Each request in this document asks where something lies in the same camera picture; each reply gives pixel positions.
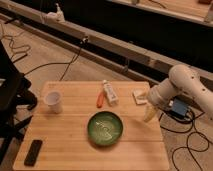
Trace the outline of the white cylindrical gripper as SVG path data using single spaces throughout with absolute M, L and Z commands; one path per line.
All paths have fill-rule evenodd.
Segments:
M 168 106 L 168 92 L 161 85 L 153 86 L 147 95 L 148 101 L 155 107 L 165 109 Z M 148 106 L 143 120 L 149 122 L 156 114 L 157 109 L 153 106 Z

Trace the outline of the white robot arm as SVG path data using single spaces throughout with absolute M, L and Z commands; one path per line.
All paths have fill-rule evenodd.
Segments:
M 213 92 L 200 81 L 198 72 L 186 65 L 175 65 L 168 77 L 158 85 L 154 85 L 147 94 L 148 106 L 143 117 L 149 122 L 158 110 L 166 110 L 172 98 L 185 93 L 213 119 Z

